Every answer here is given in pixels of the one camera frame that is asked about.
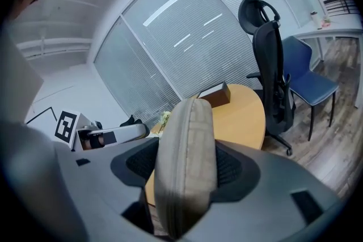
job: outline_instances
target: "blue chair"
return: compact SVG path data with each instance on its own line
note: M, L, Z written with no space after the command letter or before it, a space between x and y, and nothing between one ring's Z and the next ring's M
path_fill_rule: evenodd
M315 106L333 95L329 127L334 116L335 92L338 84L310 70L312 50L306 43L289 36L282 41L284 75L290 74L290 89L311 106L309 141L313 133Z

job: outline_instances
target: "ceiling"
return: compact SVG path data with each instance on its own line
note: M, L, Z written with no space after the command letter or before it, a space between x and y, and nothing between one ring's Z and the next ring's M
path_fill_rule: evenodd
M13 39L29 59L62 53L87 54L95 15L107 0L38 0L10 27Z

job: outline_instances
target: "chair headrest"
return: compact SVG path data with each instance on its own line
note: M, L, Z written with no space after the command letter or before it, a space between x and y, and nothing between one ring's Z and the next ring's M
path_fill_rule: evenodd
M263 0L243 0L238 10L238 21L243 30L249 35L253 35L255 31L263 24L269 22L264 7L269 7L274 13L274 20L279 21L280 15L277 10L269 3Z

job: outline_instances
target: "round wooden table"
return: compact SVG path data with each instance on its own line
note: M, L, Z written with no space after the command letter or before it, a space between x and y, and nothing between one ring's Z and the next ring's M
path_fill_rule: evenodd
M212 108L214 138L261 149L265 137L265 111L261 99L250 88L229 84L231 100L228 104ZM157 133L156 124L151 132ZM145 186L147 202L155 205L154 172Z

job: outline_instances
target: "wooden floor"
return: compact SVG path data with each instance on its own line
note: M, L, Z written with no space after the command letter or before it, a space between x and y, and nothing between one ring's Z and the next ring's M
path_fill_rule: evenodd
M308 169L342 199L354 188L363 166L363 108L354 107L360 75L358 54L355 39L336 39L331 42L326 60L314 70L339 84L332 126L328 127L332 105L329 98L316 106L314 131L309 142L310 106L295 97L294 125L281 135L293 147L290 158ZM286 150L270 137L265 138L262 150L286 156ZM155 208L149 208L155 234L165 235Z

